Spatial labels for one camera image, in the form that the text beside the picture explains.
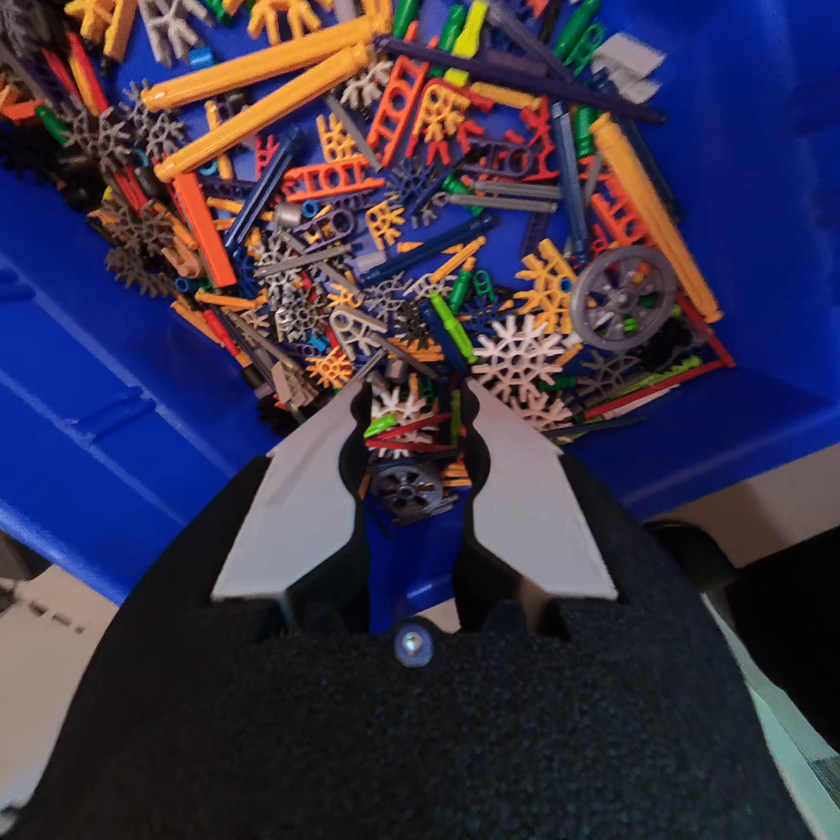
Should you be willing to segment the long orange rod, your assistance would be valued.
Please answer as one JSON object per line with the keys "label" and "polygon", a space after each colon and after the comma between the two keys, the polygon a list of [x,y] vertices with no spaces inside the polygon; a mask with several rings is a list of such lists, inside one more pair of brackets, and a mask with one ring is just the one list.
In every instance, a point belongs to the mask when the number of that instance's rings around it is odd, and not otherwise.
{"label": "long orange rod", "polygon": [[367,45],[357,43],[302,72],[231,120],[168,155],[154,168],[156,177],[162,183],[169,183],[177,175],[195,170],[219,154],[229,151],[249,135],[319,98],[361,70],[368,62],[368,51]]}
{"label": "long orange rod", "polygon": [[376,35],[392,32],[392,15],[385,11],[367,14],[345,24],[336,24],[316,33],[227,60],[183,77],[163,81],[140,93],[148,110],[159,112],[215,97],[281,76],[294,70],[310,68],[330,58],[341,49],[362,44],[366,47]]}

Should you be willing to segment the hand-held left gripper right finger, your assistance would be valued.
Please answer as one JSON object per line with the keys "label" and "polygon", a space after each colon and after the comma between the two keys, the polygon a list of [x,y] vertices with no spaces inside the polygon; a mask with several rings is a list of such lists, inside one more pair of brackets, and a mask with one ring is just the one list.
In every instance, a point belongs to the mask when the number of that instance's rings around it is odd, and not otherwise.
{"label": "hand-held left gripper right finger", "polygon": [[477,380],[463,381],[461,416],[471,491],[453,570],[460,630],[521,605],[522,589],[539,596],[536,624],[556,601],[617,602],[559,448]]}

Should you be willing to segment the grey pulley wheel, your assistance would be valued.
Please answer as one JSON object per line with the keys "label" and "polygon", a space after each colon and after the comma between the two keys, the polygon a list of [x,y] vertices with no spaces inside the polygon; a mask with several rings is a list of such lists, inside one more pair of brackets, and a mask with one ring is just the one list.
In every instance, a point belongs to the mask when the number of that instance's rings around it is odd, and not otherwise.
{"label": "grey pulley wheel", "polygon": [[395,463],[377,471],[369,492],[398,518],[429,513],[444,500],[437,470],[427,465]]}

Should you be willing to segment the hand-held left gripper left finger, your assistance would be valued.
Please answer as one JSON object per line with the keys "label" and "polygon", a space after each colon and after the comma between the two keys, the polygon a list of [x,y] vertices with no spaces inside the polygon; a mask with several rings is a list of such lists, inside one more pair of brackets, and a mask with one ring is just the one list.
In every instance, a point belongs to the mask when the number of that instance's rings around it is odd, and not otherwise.
{"label": "hand-held left gripper left finger", "polygon": [[347,384],[269,452],[269,465],[212,590],[215,603],[270,601],[289,627],[333,609],[371,630],[371,550],[359,488],[372,389]]}

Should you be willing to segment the blue plastic bin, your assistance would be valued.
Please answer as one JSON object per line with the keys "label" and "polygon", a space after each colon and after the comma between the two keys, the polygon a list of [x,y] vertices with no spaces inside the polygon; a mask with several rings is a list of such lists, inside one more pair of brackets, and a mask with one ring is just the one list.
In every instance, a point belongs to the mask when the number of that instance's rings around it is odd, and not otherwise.
{"label": "blue plastic bin", "polygon": [[[666,53],[645,126],[732,370],[570,447],[636,518],[838,442],[838,2],[604,2]],[[224,349],[2,170],[2,529],[121,602],[274,437]]]}

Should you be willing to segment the large grey spoked wheel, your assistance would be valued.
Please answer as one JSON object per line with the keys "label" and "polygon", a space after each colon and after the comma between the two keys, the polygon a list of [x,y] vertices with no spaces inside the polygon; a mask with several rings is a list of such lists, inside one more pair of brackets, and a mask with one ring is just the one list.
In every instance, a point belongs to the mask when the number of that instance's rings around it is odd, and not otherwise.
{"label": "large grey spoked wheel", "polygon": [[678,287],[676,272],[655,248],[607,250],[574,283],[569,306],[573,330],[598,350],[631,350],[652,339],[671,317]]}

